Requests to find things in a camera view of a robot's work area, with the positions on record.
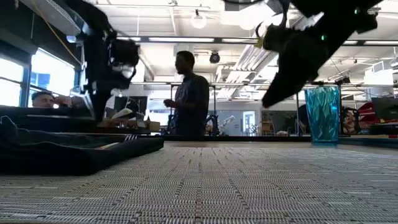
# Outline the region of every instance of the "blue glass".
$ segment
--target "blue glass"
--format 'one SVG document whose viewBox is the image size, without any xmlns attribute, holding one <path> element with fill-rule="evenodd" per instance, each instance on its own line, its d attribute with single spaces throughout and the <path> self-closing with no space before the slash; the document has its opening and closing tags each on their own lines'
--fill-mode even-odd
<svg viewBox="0 0 398 224">
<path fill-rule="evenodd" d="M 308 122 L 314 145 L 336 145 L 339 133 L 340 93 L 337 86 L 305 90 Z"/>
</svg>

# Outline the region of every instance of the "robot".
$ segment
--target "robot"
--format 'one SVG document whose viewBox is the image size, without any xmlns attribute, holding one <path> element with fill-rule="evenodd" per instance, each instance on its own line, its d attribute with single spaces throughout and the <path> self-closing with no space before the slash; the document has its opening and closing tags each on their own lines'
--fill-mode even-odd
<svg viewBox="0 0 398 224">
<path fill-rule="evenodd" d="M 239 0 L 224 1 L 242 4 Z M 259 1 L 248 0 L 243 3 Z M 269 26 L 264 37 L 263 48 L 279 53 L 279 71 L 262 99 L 263 106 L 268 108 L 298 93 L 307 82 L 313 82 L 318 77 L 319 68 L 354 32 L 362 34 L 376 29 L 377 14 L 369 14 L 368 11 L 381 1 L 269 0 L 267 4 L 271 8 L 275 7 L 275 2 L 280 3 L 284 20 L 279 26 Z M 286 28 L 290 3 L 305 17 L 321 12 L 323 16 L 314 26 L 305 30 Z"/>
<path fill-rule="evenodd" d="M 86 60 L 86 84 L 81 89 L 92 115 L 101 121 L 111 90 L 129 87 L 139 61 L 139 46 L 131 40 L 118 40 L 118 33 L 106 15 L 94 5 L 83 0 L 57 1 L 63 1 L 65 10 L 76 23 L 81 23 L 82 32 L 77 39 L 84 43 Z M 261 0 L 224 1 L 254 4 Z M 262 99 L 265 108 L 298 93 L 307 82 L 313 82 L 319 68 L 352 33 L 376 29 L 377 14 L 369 14 L 368 10 L 382 0 L 269 0 L 268 4 L 276 1 L 282 6 L 284 20 L 279 26 L 267 28 L 263 47 L 279 53 L 279 71 Z M 286 28 L 290 3 L 305 17 L 321 12 L 323 16 L 305 30 Z"/>
</svg>

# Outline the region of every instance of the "woven mat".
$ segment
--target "woven mat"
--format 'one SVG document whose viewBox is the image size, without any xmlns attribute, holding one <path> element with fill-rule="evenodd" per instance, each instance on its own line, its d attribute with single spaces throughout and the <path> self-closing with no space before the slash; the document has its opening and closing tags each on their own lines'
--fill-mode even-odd
<svg viewBox="0 0 398 224">
<path fill-rule="evenodd" d="M 0 176 L 10 221 L 398 223 L 398 157 L 165 147 L 88 177 Z"/>
</svg>

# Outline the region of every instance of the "standing man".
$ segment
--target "standing man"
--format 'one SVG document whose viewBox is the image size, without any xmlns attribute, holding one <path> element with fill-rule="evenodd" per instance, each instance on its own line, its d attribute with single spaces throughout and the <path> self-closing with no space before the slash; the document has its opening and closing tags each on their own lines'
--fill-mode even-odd
<svg viewBox="0 0 398 224">
<path fill-rule="evenodd" d="M 209 107 L 209 83 L 206 78 L 194 74 L 195 58 L 189 51 L 180 51 L 175 59 L 175 69 L 184 75 L 177 88 L 175 101 L 165 100 L 164 105 L 175 108 L 170 121 L 172 134 L 200 137 L 205 135 L 206 117 Z"/>
</svg>

